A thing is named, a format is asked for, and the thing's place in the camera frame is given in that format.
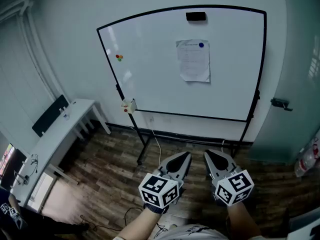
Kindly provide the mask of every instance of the table leg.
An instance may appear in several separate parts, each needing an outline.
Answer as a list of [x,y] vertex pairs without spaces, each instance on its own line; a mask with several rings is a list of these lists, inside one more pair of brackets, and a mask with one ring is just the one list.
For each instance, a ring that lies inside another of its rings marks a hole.
[[100,123],[101,123],[102,127],[104,128],[104,130],[106,131],[106,133],[111,134],[111,131],[109,130],[108,126],[106,125],[105,120],[102,118],[102,116],[100,115],[100,113],[95,105],[93,105],[92,110],[93,110],[93,113],[95,114],[95,116],[100,121]]
[[57,174],[61,175],[62,177],[64,177],[65,179],[67,179],[68,181],[70,181],[71,183],[78,185],[79,182],[74,180],[73,178],[71,178],[70,176],[66,175],[65,173],[63,173],[62,171],[60,171],[57,167],[55,167],[54,165],[52,165],[51,163],[48,165],[48,167],[53,170],[54,172],[56,172]]
[[85,131],[86,134],[89,134],[88,128],[81,120],[79,121],[79,125],[82,127],[82,129]]
[[94,125],[90,122],[90,119],[89,119],[87,116],[85,116],[84,118],[85,118],[86,122],[88,123],[88,125],[90,126],[90,128],[93,130],[95,127],[94,127]]
[[76,135],[80,140],[82,140],[82,141],[85,140],[85,138],[82,136],[82,134],[81,134],[76,128],[73,129],[73,132],[75,133],[75,135]]

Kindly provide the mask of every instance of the black panel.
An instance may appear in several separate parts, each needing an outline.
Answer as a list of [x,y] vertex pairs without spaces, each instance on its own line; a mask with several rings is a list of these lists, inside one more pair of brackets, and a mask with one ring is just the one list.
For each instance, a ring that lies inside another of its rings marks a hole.
[[3,174],[1,187],[8,191],[11,190],[10,186],[14,184],[16,179],[14,171],[16,171],[17,173],[20,171],[23,165],[22,162],[25,161],[26,158],[27,157],[22,154],[20,150],[16,149],[14,151]]
[[40,118],[35,122],[32,126],[32,129],[35,133],[41,137],[42,132],[46,132],[49,127],[53,124],[53,122],[60,116],[59,109],[63,109],[64,107],[68,107],[69,103],[67,102],[65,96],[61,95],[59,98],[55,100],[54,103],[40,116]]

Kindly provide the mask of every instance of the black and white marker cube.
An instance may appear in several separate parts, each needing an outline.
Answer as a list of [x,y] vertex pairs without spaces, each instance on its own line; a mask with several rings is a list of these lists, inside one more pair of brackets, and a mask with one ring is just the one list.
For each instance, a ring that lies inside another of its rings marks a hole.
[[179,183],[148,173],[139,186],[142,200],[158,208],[165,208],[179,197]]
[[18,213],[17,210],[14,207],[10,208],[9,212],[10,212],[10,216],[11,217]]
[[9,212],[9,210],[10,210],[10,207],[9,207],[8,204],[3,203],[3,204],[1,205],[1,210],[2,210],[2,212],[3,212],[4,214],[7,214],[7,212]]
[[218,181],[215,195],[218,196],[227,206],[232,206],[246,199],[255,184],[247,170],[243,170],[228,178]]

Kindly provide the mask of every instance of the white cable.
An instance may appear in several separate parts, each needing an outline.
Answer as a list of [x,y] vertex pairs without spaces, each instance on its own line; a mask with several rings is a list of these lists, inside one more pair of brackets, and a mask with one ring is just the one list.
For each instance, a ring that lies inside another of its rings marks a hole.
[[222,147],[221,147],[221,152],[222,152],[222,153],[224,153],[224,143],[225,143],[225,140],[226,140],[226,139],[224,139],[224,140],[222,141]]
[[154,138],[155,138],[155,141],[156,141],[156,143],[158,144],[159,150],[160,150],[160,153],[159,153],[159,165],[160,165],[160,164],[161,164],[161,147],[160,147],[160,144],[159,144],[157,138],[156,138],[156,137],[154,137]]
[[157,140],[157,138],[156,137],[154,137],[155,138],[155,141],[156,141],[156,143],[158,144],[158,146],[159,146],[159,150],[160,150],[160,153],[159,153],[159,165],[161,164],[161,146],[160,146],[160,144],[159,144],[159,142],[158,142],[158,140]]

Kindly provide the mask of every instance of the whiteboard eraser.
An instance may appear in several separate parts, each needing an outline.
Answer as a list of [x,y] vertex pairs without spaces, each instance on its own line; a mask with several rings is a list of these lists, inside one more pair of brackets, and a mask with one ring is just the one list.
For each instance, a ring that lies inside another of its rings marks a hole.
[[204,11],[186,12],[185,16],[188,22],[198,22],[206,20],[206,13]]
[[125,113],[132,114],[137,109],[135,99],[134,98],[132,100],[124,99],[121,104],[121,109]]

